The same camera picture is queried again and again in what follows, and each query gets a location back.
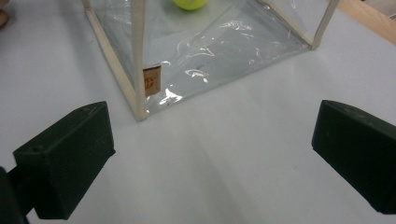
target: tennis ball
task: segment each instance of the tennis ball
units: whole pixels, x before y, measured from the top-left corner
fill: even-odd
[[[185,10],[195,10],[203,7],[207,0],[173,0],[173,2]]]

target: white table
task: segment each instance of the white table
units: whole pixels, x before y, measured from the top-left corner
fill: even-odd
[[[337,11],[316,50],[136,122],[82,4],[14,0],[0,31],[0,164],[107,101],[117,154],[67,223],[395,223],[311,147],[320,101],[396,124],[396,47]],[[42,221],[35,212],[31,223]]]

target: brown label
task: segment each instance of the brown label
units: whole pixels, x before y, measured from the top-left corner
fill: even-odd
[[[146,96],[158,93],[161,90],[161,67],[145,68],[143,74],[145,76]]]

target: clear plastic box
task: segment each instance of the clear plastic box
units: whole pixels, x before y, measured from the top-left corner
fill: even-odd
[[[339,0],[83,0],[99,44],[139,120],[316,49]]]

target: plastic wrap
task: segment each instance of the plastic wrap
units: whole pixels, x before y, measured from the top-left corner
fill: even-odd
[[[136,1],[146,9],[133,16]],[[146,98],[148,113],[310,50],[328,8],[325,0],[208,0],[193,11],[172,0],[91,4],[135,88],[137,66],[162,66],[161,90]],[[134,41],[140,18],[141,42]]]

